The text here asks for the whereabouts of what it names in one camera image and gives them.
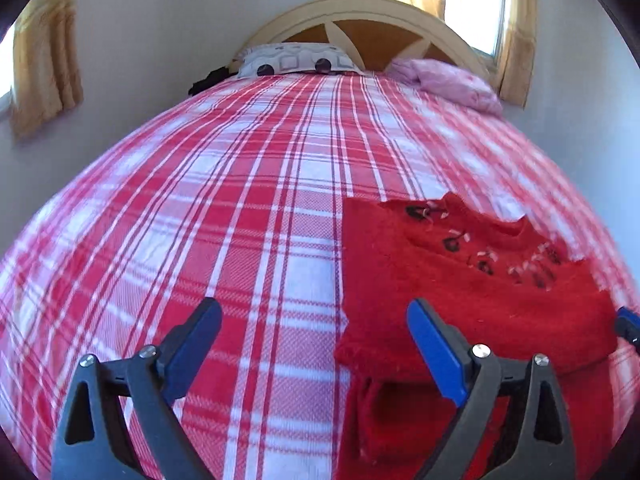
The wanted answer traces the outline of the red white plaid bedsheet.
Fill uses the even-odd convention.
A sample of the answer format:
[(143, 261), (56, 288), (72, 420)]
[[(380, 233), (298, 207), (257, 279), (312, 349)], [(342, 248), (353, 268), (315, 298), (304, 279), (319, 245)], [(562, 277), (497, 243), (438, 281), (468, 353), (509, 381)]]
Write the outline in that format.
[[(161, 341), (204, 297), (221, 331), (179, 418), (221, 479), (341, 479), (343, 205), (446, 194), (527, 219), (619, 307), (639, 293), (555, 164), (506, 119), (384, 76), (231, 79), (166, 110), (54, 196), (1, 263), (1, 429), (39, 479), (80, 358)], [(639, 360), (608, 358), (612, 449)]]

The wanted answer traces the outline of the black cloth beside pillow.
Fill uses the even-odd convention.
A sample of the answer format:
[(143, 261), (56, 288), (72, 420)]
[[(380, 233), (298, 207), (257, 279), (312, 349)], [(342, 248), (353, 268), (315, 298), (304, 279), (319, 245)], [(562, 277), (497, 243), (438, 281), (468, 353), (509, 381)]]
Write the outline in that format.
[(212, 70), (205, 78), (195, 81), (188, 91), (188, 96), (196, 96), (197, 94), (220, 84), (221, 82), (234, 76), (228, 66), (221, 66)]

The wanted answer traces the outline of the white patterned pillow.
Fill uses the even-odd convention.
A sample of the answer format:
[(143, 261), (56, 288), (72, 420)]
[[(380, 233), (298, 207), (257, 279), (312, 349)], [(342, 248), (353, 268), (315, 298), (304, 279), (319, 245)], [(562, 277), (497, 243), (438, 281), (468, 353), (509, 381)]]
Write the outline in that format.
[(298, 73), (363, 75), (344, 50), (321, 42), (260, 44), (241, 51), (234, 62), (240, 78)]

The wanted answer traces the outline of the cream wooden headboard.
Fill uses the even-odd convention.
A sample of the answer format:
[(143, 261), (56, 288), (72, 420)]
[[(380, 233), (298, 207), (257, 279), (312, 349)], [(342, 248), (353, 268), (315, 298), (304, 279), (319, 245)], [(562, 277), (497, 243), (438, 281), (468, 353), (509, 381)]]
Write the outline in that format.
[(280, 42), (333, 44), (369, 72), (394, 58), (434, 58), (491, 82), (485, 61), (443, 20), (397, 0), (312, 0), (262, 25), (242, 48)]

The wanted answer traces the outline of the red knitted child sweater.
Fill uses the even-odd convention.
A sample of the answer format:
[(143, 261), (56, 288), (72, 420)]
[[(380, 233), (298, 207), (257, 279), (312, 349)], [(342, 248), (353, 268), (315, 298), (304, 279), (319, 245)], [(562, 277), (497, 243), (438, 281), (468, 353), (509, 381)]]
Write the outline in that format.
[(577, 474), (591, 477), (612, 448), (615, 308), (589, 263), (527, 219), (504, 222), (457, 195), (343, 205), (343, 309), (335, 359), (352, 375), (336, 474), (409, 479), (454, 416), (407, 326), (426, 300), (468, 341), (498, 356), (543, 353), (559, 378)]

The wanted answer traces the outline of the yellow curtain side window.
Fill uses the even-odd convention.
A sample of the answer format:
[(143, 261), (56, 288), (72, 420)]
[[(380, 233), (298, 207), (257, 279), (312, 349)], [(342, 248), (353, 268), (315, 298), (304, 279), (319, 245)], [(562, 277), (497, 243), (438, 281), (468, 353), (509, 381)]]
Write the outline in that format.
[(76, 1), (30, 0), (14, 25), (11, 128), (23, 142), (84, 100)]

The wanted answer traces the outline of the yellow curtain centre right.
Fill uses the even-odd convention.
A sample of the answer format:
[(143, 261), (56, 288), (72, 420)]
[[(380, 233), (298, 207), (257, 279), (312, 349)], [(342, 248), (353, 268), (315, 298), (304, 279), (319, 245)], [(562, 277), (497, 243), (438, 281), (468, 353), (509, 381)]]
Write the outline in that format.
[(506, 0), (506, 21), (498, 57), (498, 96), (526, 107), (537, 47), (538, 0)]

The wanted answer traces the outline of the centre window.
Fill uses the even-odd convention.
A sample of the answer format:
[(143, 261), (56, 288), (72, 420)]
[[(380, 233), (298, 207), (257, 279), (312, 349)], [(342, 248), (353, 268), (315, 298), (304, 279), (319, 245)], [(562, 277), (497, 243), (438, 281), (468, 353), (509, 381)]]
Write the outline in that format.
[(475, 51), (496, 59), (506, 0), (446, 0), (445, 23)]

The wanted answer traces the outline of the pink pillow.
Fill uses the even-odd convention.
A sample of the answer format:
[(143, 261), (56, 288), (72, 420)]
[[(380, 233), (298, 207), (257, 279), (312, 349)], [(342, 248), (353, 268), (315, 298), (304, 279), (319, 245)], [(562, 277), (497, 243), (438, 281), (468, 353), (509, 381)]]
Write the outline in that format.
[(402, 84), (433, 93), (477, 112), (502, 115), (502, 105), (491, 86), (480, 76), (463, 68), (432, 58), (394, 58), (385, 73)]

